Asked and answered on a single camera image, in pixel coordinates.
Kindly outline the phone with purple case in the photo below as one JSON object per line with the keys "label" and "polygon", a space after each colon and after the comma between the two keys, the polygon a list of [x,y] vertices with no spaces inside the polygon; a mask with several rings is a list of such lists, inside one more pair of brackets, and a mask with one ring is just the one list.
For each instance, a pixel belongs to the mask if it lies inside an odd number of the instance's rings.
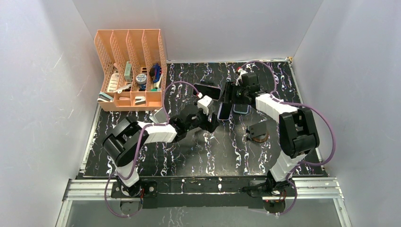
{"label": "phone with purple case", "polygon": [[218,120],[227,121],[230,119],[230,115],[232,112],[232,103],[220,103],[218,110]]}

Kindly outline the phone with pink case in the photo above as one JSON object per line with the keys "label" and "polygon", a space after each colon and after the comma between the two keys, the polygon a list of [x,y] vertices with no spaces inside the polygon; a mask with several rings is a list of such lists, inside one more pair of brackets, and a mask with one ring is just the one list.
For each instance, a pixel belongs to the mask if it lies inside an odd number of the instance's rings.
{"label": "phone with pink case", "polygon": [[209,96],[213,100],[220,99],[221,88],[219,88],[219,87],[199,84],[199,85],[196,85],[196,88],[200,93],[202,93],[203,96]]}

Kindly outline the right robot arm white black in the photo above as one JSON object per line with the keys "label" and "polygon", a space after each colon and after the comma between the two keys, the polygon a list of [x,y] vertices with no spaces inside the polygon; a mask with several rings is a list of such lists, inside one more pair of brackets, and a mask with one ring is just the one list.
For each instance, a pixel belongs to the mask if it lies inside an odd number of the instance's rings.
{"label": "right robot arm white black", "polygon": [[245,73],[236,82],[227,82],[222,99],[225,104],[249,105],[278,123],[281,152],[276,163],[267,172],[264,182],[251,182],[242,192],[253,197],[280,195],[292,184],[297,165],[320,144],[312,110],[294,107],[263,92],[256,73]]}

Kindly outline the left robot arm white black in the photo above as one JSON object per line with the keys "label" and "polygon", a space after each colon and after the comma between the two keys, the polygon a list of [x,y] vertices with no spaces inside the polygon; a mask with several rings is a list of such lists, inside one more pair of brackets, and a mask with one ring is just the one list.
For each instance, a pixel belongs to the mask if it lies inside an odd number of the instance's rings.
{"label": "left robot arm white black", "polygon": [[218,126],[218,118],[213,111],[206,113],[194,105],[186,106],[167,123],[139,122],[128,116],[103,138],[102,147],[116,167],[115,176],[123,195],[137,197],[148,192],[141,183],[136,167],[143,145],[179,142],[194,129],[212,133]]}

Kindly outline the phone with blue case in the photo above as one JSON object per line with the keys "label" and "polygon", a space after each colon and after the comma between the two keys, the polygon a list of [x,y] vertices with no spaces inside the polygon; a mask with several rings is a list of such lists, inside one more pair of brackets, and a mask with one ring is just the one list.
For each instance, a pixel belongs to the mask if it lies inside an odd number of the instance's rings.
{"label": "phone with blue case", "polygon": [[249,113],[249,105],[246,104],[234,104],[233,112],[236,114],[247,115]]}

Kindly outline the grey stand on wooden base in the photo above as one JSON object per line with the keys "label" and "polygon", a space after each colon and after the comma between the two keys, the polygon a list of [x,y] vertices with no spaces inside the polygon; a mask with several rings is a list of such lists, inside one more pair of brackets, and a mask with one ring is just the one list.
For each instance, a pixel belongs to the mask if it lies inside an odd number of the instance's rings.
{"label": "grey stand on wooden base", "polygon": [[247,126],[246,138],[257,143],[266,142],[269,138],[266,121]]}

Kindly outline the white stapler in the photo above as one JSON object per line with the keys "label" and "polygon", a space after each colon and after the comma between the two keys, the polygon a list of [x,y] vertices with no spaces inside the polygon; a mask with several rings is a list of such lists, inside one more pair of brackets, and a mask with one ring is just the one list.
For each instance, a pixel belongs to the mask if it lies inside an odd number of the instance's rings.
{"label": "white stapler", "polygon": [[145,96],[136,96],[134,98],[135,105],[145,105],[146,104],[146,97]]}

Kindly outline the blue black tool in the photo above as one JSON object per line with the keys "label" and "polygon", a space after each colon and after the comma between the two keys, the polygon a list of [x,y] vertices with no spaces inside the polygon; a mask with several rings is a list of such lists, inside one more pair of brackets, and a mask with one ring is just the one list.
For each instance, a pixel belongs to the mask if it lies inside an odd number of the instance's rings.
{"label": "blue black tool", "polygon": [[154,64],[151,69],[149,70],[149,75],[152,78],[153,83],[157,83],[160,81],[162,69],[161,66],[156,63]]}

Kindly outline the round blue white tape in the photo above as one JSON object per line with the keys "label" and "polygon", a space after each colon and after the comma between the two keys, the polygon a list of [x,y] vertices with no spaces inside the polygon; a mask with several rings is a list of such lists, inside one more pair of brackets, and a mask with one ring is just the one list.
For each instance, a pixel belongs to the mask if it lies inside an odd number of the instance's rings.
{"label": "round blue white tape", "polygon": [[138,74],[138,75],[136,75],[136,77],[135,77],[135,81],[136,81],[136,83],[137,83],[138,85],[144,85],[144,84],[146,84],[146,83],[147,83],[147,80],[148,80],[148,76],[147,76],[147,74],[144,74],[144,73]]}

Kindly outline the green white box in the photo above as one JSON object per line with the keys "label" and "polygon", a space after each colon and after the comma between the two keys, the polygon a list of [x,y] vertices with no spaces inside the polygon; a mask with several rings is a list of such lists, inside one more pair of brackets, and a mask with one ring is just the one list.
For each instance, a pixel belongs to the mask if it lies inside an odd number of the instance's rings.
{"label": "green white box", "polygon": [[130,61],[126,61],[124,70],[124,79],[127,82],[132,82],[133,80],[132,65]]}

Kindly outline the orange plastic file organizer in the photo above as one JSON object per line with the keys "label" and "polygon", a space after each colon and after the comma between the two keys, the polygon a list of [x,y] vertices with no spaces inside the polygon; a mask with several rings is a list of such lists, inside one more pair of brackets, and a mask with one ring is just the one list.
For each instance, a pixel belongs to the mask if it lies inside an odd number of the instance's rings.
{"label": "orange plastic file organizer", "polygon": [[162,107],[167,62],[160,29],[98,30],[94,44],[104,72],[97,101],[104,111]]}

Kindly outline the white label tag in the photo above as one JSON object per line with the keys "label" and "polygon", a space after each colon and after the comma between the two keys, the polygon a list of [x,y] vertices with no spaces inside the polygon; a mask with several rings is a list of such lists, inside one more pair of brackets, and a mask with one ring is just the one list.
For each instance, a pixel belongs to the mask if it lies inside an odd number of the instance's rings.
{"label": "white label tag", "polygon": [[111,75],[106,89],[107,92],[116,92],[119,84],[119,78],[120,75],[118,72],[115,72]]}

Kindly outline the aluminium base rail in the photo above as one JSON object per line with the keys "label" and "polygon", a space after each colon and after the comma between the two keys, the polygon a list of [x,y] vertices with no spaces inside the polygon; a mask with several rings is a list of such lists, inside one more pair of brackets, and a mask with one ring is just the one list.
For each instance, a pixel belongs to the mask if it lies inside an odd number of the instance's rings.
{"label": "aluminium base rail", "polygon": [[295,177],[295,187],[283,192],[252,191],[243,187],[263,183],[260,177],[146,177],[139,189],[130,197],[116,180],[70,180],[63,196],[65,201],[144,202],[146,209],[161,207],[230,207],[258,208],[266,201],[301,199],[343,199],[335,177]]}

